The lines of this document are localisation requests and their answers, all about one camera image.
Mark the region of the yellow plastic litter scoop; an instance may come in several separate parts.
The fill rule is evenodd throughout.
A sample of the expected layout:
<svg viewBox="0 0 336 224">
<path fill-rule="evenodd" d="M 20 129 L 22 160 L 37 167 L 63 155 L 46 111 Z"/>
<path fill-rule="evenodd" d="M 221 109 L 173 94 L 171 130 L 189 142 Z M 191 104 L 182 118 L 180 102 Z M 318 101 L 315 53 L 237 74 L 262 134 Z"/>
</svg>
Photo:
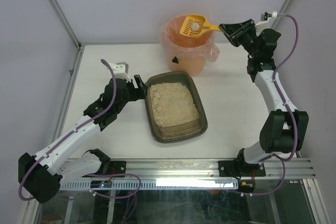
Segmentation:
<svg viewBox="0 0 336 224">
<path fill-rule="evenodd" d="M 185 37 L 198 38 L 210 31 L 222 32 L 219 26 L 211 24 L 205 16 L 187 15 L 180 28 Z"/>
</svg>

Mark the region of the dark grey litter box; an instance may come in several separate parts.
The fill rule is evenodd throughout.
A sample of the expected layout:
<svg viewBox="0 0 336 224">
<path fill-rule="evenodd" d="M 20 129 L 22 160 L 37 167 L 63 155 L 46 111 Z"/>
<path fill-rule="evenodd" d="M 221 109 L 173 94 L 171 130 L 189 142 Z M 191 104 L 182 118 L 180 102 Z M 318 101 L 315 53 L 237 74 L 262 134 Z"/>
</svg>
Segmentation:
<svg viewBox="0 0 336 224">
<path fill-rule="evenodd" d="M 173 71 L 157 74 L 150 77 L 147 80 L 146 85 L 148 87 L 151 87 L 152 85 L 162 83 L 181 83 L 185 85 L 191 92 L 193 102 L 200 116 L 198 119 L 184 124 L 168 127 L 158 126 L 154 119 L 152 102 L 149 96 L 150 93 L 148 92 L 148 96 L 145 100 L 145 108 L 148 117 L 149 127 L 154 140 L 159 143 L 167 144 L 186 141 L 202 135 L 207 130 L 208 122 L 194 80 L 185 71 Z"/>
</svg>

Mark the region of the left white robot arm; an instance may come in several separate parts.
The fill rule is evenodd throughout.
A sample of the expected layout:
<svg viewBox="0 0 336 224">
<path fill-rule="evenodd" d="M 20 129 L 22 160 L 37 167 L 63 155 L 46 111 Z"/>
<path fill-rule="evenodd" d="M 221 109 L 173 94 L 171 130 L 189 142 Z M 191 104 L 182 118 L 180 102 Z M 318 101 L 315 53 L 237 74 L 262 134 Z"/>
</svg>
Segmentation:
<svg viewBox="0 0 336 224">
<path fill-rule="evenodd" d="M 147 86 L 139 75 L 132 80 L 113 77 L 99 98 L 89 105 L 65 135 L 34 155 L 18 160 L 18 195 L 27 201 L 23 190 L 39 203 L 51 200 L 61 186 L 83 176 L 111 176 L 110 157 L 99 149 L 88 150 L 82 158 L 67 159 L 87 140 L 113 123 L 129 102 L 146 98 Z"/>
</svg>

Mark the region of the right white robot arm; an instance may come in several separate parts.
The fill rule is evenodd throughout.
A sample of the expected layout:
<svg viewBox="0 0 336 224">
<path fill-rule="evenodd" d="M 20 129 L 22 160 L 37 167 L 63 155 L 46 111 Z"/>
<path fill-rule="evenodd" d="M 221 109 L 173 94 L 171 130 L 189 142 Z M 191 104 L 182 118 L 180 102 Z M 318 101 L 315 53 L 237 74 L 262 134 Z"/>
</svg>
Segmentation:
<svg viewBox="0 0 336 224">
<path fill-rule="evenodd" d="M 269 112 L 258 142 L 242 148 L 233 160 L 219 161 L 221 177 L 264 176 L 264 161 L 280 154 L 289 155 L 281 159 L 283 162 L 291 160 L 302 148 L 309 122 L 307 112 L 299 111 L 280 82 L 279 67 L 273 55 L 281 33 L 271 28 L 257 31 L 256 27 L 252 19 L 219 25 L 233 46 L 242 46 L 247 51 L 247 73 L 261 92 Z"/>
</svg>

